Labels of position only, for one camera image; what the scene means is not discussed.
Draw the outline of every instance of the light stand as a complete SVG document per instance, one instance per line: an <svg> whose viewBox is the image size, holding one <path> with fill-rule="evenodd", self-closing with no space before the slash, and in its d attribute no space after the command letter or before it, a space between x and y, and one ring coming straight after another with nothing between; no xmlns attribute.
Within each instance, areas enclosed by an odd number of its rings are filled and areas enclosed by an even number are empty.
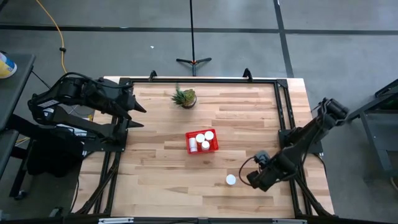
<svg viewBox="0 0 398 224"><path fill-rule="evenodd" d="M177 58L176 61L178 62L185 62L192 66L192 76L197 75L197 65L201 62L209 62L211 58L204 58L200 60L195 60L195 42L193 40L193 16L192 16L192 0L189 1L190 12L191 12L191 37L192 37L192 60L185 60Z"/></svg>

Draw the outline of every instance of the concrete floor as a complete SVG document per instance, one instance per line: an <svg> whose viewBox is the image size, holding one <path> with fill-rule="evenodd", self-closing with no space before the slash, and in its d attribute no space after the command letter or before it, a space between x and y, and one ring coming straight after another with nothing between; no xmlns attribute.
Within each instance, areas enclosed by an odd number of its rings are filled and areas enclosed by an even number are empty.
<svg viewBox="0 0 398 224"><path fill-rule="evenodd" d="M120 27L189 27L184 0L42 0L61 25ZM395 0L280 0L286 29L398 30ZM271 0L193 0L196 27L277 29ZM34 0L12 0L0 22L51 25ZM67 69L97 78L103 75L189 76L190 68L175 58L191 57L190 34L184 32L63 32ZM197 59L213 61L199 76L240 77L250 68L255 77L286 77L279 34L195 34ZM397 78L396 35L287 35L294 77L304 78L311 106L323 97L336 98L351 110L372 99L375 91ZM62 74L52 31L1 30L0 49L37 56L34 70L49 84ZM32 119L26 101L45 91L36 77L16 113ZM82 108L80 113L87 112ZM337 215L396 222L398 192L389 180L364 181L378 172L362 124L334 129L323 141L331 198ZM17 161L11 160L0 181L0 208L14 218L42 217L55 206L69 207L77 172L55 179L33 178L28 198L7 198Z"/></svg>

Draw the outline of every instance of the red basket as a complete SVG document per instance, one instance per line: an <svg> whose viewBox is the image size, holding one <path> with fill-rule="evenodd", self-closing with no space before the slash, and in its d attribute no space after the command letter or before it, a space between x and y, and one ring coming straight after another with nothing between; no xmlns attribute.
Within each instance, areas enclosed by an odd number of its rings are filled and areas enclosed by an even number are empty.
<svg viewBox="0 0 398 224"><path fill-rule="evenodd" d="M209 150L202 150L201 145L197 143L198 151L197 152L191 152L189 150L189 139L190 138L195 138L198 134L205 134L207 131L211 131L214 134L213 140L211 140L210 143L210 148ZM187 140L187 152L188 154L199 154L199 153L207 153L207 152L214 152L218 150L218 142L217 142L217 136L216 136L216 130L214 129L207 129L207 130L201 130L201 131L193 131L190 133L185 133L185 140Z"/></svg>

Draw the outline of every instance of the wooden table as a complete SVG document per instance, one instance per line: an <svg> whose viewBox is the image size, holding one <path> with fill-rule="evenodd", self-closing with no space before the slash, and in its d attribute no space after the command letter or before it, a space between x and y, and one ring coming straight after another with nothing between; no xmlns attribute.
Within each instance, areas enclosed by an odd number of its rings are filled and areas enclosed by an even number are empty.
<svg viewBox="0 0 398 224"><path fill-rule="evenodd" d="M105 77L118 83L119 77ZM288 79L297 126L311 119L304 82ZM137 83L134 94L148 111L130 114L144 128L130 129L122 153L114 195L112 216L125 217L294 217L288 182L275 184L267 192L252 189L239 179L228 186L225 178L234 174L246 158L260 150L273 156L279 149L280 129L274 87L270 84L183 83L198 97L190 110L174 105L170 97L174 83ZM281 92L282 104L285 99ZM96 113L94 121L110 123L111 117ZM219 151L190 156L185 133L216 130ZM98 185L104 153L84 160L74 211ZM248 163L243 175L256 169ZM319 202L333 213L322 163L309 155L305 163L307 183ZM304 211L298 188L300 208ZM104 194L103 207L107 193Z"/></svg>

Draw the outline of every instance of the succulent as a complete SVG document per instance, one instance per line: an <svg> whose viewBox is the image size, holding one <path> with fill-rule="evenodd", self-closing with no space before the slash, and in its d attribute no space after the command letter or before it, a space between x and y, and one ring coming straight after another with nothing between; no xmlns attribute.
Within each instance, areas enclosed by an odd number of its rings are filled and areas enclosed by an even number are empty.
<svg viewBox="0 0 398 224"><path fill-rule="evenodd" d="M190 106L195 101L195 91L192 89L182 91L180 85L175 85L175 94L171 97L176 105Z"/></svg>

